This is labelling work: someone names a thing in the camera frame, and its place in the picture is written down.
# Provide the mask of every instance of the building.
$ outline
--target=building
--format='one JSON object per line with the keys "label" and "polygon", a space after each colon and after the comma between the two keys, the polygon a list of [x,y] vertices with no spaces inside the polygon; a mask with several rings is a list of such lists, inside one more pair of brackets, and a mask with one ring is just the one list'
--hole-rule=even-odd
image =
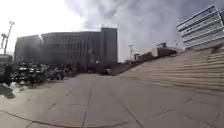
{"label": "building", "polygon": [[17,38],[15,45],[15,60],[31,60],[41,61],[41,38],[38,35],[25,36]]}
{"label": "building", "polygon": [[[31,46],[41,49],[38,54],[40,59],[35,56],[36,52],[31,53]],[[38,58],[42,63],[79,65],[83,69],[96,63],[113,65],[118,62],[117,29],[102,28],[101,31],[55,32],[42,34],[41,37],[21,37],[17,39],[15,55],[22,60]]]}
{"label": "building", "polygon": [[186,49],[202,50],[224,42],[223,19],[211,6],[181,22],[177,29]]}

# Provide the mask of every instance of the building facade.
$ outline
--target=building facade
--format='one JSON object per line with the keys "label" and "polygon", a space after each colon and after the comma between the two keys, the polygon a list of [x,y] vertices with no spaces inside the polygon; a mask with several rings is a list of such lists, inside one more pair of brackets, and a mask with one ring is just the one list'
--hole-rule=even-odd
{"label": "building facade", "polygon": [[113,65],[118,62],[117,29],[21,37],[17,39],[15,57],[46,64],[78,64],[83,69],[95,64]]}
{"label": "building facade", "polygon": [[186,49],[202,50],[224,43],[221,13],[211,6],[181,22],[177,29]]}
{"label": "building facade", "polygon": [[35,59],[40,62],[41,45],[42,41],[38,35],[17,38],[14,52],[15,60],[29,61]]}

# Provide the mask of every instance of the ground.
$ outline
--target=ground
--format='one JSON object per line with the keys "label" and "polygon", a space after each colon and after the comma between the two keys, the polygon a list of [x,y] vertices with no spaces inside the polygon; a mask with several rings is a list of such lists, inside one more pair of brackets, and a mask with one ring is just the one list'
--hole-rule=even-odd
{"label": "ground", "polygon": [[224,128],[224,93],[80,75],[0,89],[2,128]]}

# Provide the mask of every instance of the stair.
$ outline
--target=stair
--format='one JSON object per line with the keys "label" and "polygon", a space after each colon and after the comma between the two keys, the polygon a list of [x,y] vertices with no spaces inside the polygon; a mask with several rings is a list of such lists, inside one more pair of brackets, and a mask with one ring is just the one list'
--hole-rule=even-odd
{"label": "stair", "polygon": [[120,76],[154,84],[224,91],[224,51],[187,52],[161,58]]}

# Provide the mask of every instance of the lamp post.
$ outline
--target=lamp post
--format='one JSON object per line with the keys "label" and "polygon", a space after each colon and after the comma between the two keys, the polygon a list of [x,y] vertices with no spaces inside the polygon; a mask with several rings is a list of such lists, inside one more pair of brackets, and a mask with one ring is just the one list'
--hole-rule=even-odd
{"label": "lamp post", "polygon": [[9,41],[9,35],[10,35],[10,32],[12,30],[12,26],[15,24],[13,21],[10,21],[9,22],[10,24],[10,27],[9,27],[9,32],[7,34],[7,38],[6,38],[6,43],[5,43],[5,48],[4,48],[4,55],[6,54],[6,49],[7,49],[7,46],[8,46],[8,41]]}

